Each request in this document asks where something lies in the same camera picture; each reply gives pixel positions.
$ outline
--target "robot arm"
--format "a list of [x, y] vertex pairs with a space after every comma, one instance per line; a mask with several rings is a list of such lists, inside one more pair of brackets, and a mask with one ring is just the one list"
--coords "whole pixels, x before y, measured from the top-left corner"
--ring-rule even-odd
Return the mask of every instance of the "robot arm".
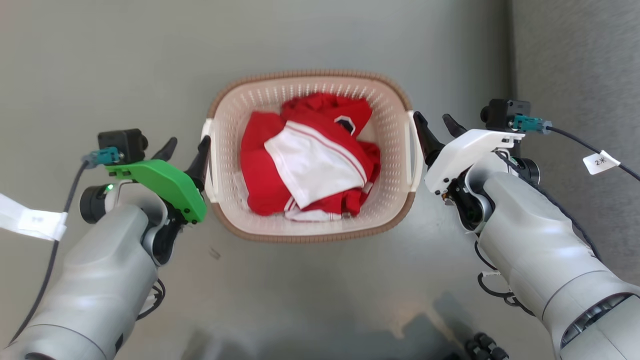
[[637, 358], [640, 288], [602, 264], [574, 233], [572, 221], [531, 185], [539, 181], [537, 166], [509, 156], [524, 134], [507, 131], [507, 111], [496, 111], [507, 103], [494, 100], [494, 108], [483, 111], [488, 128], [505, 129], [462, 131], [446, 146], [414, 114], [430, 160], [427, 188], [456, 206], [461, 225], [478, 235], [513, 295], [551, 335], [556, 358]]
[[203, 139], [185, 172], [166, 162], [175, 142], [143, 161], [146, 138], [139, 130], [99, 135], [100, 151], [116, 148], [110, 154], [119, 158], [107, 157], [109, 174], [124, 180], [84, 191], [80, 212], [95, 225], [65, 257], [60, 279], [0, 359], [116, 356], [158, 280], [158, 267], [171, 258], [179, 231], [202, 221], [206, 212], [200, 191], [211, 141]]

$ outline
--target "laundry basket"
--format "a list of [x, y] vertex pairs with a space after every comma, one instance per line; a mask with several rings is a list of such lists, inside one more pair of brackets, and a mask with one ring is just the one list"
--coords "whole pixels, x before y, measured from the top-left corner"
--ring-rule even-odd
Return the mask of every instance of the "laundry basket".
[[[316, 92], [367, 99], [373, 114], [358, 139], [378, 144], [380, 177], [355, 217], [294, 222], [283, 215], [253, 213], [243, 200], [246, 189], [238, 181], [242, 178], [240, 143], [251, 113], [279, 112], [283, 102]], [[391, 229], [409, 212], [422, 174], [422, 153], [412, 113], [407, 96], [397, 85], [368, 72], [303, 70], [255, 76], [229, 85], [211, 104], [202, 129], [202, 136], [211, 137], [205, 192], [213, 213], [232, 233], [257, 241], [347, 240]]]

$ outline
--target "cable label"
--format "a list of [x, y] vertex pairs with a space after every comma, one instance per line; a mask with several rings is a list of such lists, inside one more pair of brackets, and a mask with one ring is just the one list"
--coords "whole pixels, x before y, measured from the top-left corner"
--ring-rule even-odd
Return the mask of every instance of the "cable label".
[[600, 151], [600, 154], [589, 155], [582, 159], [582, 161], [591, 175], [599, 174], [620, 165], [620, 161], [614, 159], [604, 150]]
[[0, 227], [14, 233], [51, 241], [62, 238], [67, 213], [29, 209], [0, 193]]

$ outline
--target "green bracket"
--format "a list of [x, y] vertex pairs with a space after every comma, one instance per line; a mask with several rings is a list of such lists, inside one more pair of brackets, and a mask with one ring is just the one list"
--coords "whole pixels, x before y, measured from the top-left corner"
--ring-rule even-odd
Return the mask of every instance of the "green bracket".
[[193, 180], [164, 160], [105, 166], [117, 179], [135, 180], [182, 212], [188, 222], [202, 222], [207, 205]]

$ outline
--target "black and white logo patch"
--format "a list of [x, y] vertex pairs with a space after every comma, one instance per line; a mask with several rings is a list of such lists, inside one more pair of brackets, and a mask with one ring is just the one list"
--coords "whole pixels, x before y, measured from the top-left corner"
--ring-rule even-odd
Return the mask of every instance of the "black and white logo patch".
[[346, 131], [349, 131], [349, 134], [351, 135], [356, 132], [356, 126], [348, 116], [338, 116], [333, 122], [340, 124]]

